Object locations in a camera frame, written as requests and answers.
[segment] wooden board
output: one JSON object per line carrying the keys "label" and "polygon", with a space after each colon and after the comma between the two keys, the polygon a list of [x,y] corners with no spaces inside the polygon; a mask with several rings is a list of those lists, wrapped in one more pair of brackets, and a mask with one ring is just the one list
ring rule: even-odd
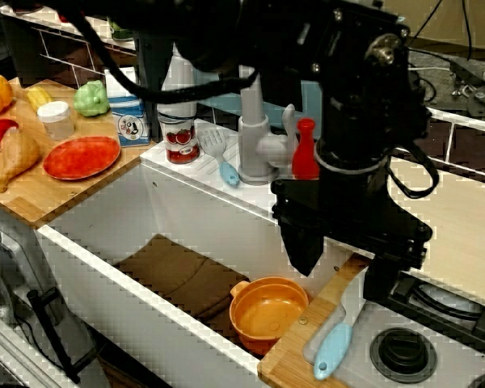
{"label": "wooden board", "polygon": [[323,382],[316,380],[313,365],[304,360],[302,351],[307,341],[338,306],[350,280],[368,264],[369,259],[354,254],[334,275],[259,363],[257,370],[263,382],[272,388],[348,388],[333,377]]}
{"label": "wooden board", "polygon": [[[0,193],[0,207],[31,227],[39,228],[50,222],[135,167],[140,162],[140,154],[154,145],[122,148],[120,157],[112,166],[89,179],[61,181],[51,178],[43,170],[43,160],[63,141],[92,135],[118,140],[112,114],[109,112],[98,117],[84,117],[73,109],[74,89],[49,80],[39,82],[38,85],[54,100],[66,101],[72,110],[75,133],[63,141],[53,141],[47,136],[43,124],[37,120],[36,113],[27,101],[27,92],[21,88],[18,79],[12,80],[11,85],[15,91],[15,101],[0,114],[0,118],[15,120],[21,130],[34,137],[40,145],[41,157],[34,167],[13,179],[6,192]],[[0,152],[0,171],[2,166]]]}
{"label": "wooden board", "polygon": [[[395,158],[391,166],[408,187],[428,187],[422,166]],[[433,230],[422,269],[410,274],[485,305],[485,184],[440,175],[436,190],[421,200],[408,199],[389,183],[391,197]]]}

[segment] light blue handle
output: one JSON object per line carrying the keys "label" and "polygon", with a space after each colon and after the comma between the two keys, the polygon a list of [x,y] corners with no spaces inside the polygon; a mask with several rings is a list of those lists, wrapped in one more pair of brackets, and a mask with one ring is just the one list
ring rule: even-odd
{"label": "light blue handle", "polygon": [[352,326],[345,322],[338,323],[325,337],[314,360],[314,376],[317,380],[325,380],[331,376],[347,354]]}
{"label": "light blue handle", "polygon": [[219,173],[223,180],[230,186],[237,186],[239,184],[239,174],[234,166],[228,162],[223,162],[219,165]]}

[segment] wooden cutting board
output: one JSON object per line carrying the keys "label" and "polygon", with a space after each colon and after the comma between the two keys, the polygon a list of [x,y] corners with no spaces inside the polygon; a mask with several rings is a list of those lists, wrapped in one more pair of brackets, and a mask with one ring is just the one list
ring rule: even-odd
{"label": "wooden cutting board", "polygon": [[[153,145],[122,148],[120,157],[107,170],[89,179],[62,181],[51,178],[43,170],[43,160],[50,151],[63,141],[84,136],[108,136],[118,139],[111,112],[98,117],[85,117],[74,109],[75,89],[57,82],[44,80],[42,86],[54,100],[65,101],[71,108],[71,118],[75,133],[63,140],[51,140],[36,113],[27,100],[27,90],[19,85],[19,80],[10,81],[15,92],[15,101],[0,118],[10,118],[19,123],[20,129],[31,135],[40,145],[41,156],[34,167],[11,181],[6,192],[0,193],[0,207],[33,228],[39,228],[55,217],[71,209],[117,179],[140,162],[140,155]],[[0,172],[3,161],[0,152]]]}
{"label": "wooden cutting board", "polygon": [[272,388],[348,388],[333,377],[322,382],[316,380],[313,365],[304,360],[302,352],[309,339],[339,305],[350,280],[369,262],[369,259],[354,254],[332,277],[257,366],[263,382]]}

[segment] white bottle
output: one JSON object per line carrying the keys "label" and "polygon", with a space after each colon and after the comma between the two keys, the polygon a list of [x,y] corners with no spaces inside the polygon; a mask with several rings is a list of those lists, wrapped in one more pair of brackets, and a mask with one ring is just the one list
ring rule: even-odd
{"label": "white bottle", "polygon": [[[176,45],[173,48],[171,64],[163,82],[163,91],[173,91],[194,86],[194,68],[183,58]],[[196,101],[188,103],[159,104],[158,121],[165,143],[167,160],[184,164],[200,156],[194,120],[196,119]]]}

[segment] green vegetable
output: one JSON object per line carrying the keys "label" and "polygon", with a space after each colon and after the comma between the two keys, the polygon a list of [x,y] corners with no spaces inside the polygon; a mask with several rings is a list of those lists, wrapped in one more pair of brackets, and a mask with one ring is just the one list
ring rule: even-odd
{"label": "green vegetable", "polygon": [[97,116],[110,108],[106,88],[99,80],[81,86],[74,95],[74,109],[83,116]]}

